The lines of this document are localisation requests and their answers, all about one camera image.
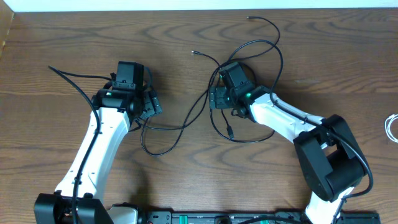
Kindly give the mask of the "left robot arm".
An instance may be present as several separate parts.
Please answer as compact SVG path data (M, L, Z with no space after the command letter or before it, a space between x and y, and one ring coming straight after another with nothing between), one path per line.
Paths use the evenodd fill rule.
M136 62L118 69L92 98L90 123L77 155L52 194L39 194L34 204L37 223L145 223L146 214L130 203L103 205L106 181L116 152L133 123L161 113L150 70Z

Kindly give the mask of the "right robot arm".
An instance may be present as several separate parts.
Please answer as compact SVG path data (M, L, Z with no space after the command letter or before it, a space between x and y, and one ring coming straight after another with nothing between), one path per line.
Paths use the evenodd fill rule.
M287 104L267 87L255 85L241 63L222 66L219 75L223 86L210 88L210 108L230 109L232 115L289 140L312 190L305 215L312 223L336 223L344 201L370 174L348 123L337 114L323 118Z

